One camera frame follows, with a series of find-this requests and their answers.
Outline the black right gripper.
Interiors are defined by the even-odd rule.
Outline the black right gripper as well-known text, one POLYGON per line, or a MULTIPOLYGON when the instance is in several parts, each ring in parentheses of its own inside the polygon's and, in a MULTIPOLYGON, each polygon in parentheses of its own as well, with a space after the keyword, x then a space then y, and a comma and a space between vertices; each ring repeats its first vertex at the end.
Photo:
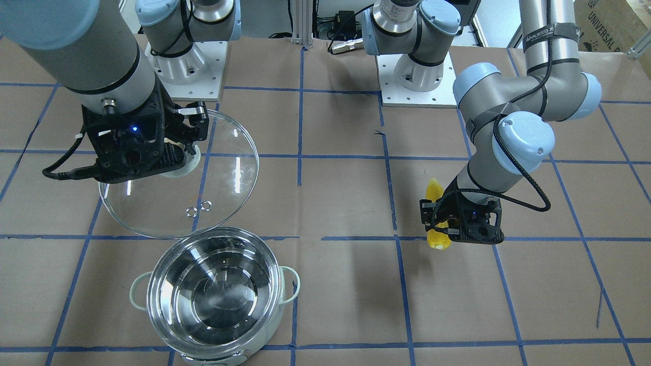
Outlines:
POLYGON ((107 184, 169 173, 189 164, 186 149, 165 141, 166 127, 179 127, 182 143, 207 139, 210 117, 203 101, 185 107, 172 102, 160 81, 148 99, 130 113, 104 107, 96 113, 82 107, 83 126, 96 153, 95 164, 81 169, 81 178, 107 184))

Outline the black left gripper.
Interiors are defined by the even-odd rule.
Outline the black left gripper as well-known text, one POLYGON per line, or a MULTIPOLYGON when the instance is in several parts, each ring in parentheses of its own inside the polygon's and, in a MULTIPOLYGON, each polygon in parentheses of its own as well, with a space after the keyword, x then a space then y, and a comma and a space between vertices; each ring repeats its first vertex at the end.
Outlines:
POLYGON ((436 201, 421 199, 420 214, 430 246, 449 246, 452 241, 495 245, 505 240, 497 199, 481 205, 451 191, 436 201))

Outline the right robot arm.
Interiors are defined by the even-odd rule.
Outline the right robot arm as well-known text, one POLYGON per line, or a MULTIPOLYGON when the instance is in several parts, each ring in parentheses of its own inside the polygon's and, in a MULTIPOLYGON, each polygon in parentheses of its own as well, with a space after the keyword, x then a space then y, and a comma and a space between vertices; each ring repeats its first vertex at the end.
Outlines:
POLYGON ((113 185, 181 177, 208 135, 203 101, 173 102, 166 84, 193 82, 207 65, 198 44, 237 40, 238 1, 137 1, 150 49, 139 48, 117 1, 2 1, 2 33, 82 104, 83 125, 42 174, 113 185))

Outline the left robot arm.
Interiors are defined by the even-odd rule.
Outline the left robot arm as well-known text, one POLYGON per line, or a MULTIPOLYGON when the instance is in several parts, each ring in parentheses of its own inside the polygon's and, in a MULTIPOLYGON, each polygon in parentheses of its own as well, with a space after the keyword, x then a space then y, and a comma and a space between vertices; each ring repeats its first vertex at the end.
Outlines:
MULTIPOLYGON (((431 180, 420 213, 431 248, 498 244, 501 202, 535 211, 551 204, 530 175, 555 146, 551 122, 580 119, 602 88, 579 62, 580 28, 572 1, 521 1, 524 76, 505 77, 491 63, 463 70, 453 95, 475 153, 447 188, 431 180)), ((437 88, 443 61, 461 26, 446 1, 376 1, 361 12, 369 55, 400 55, 395 80, 414 92, 437 88)))

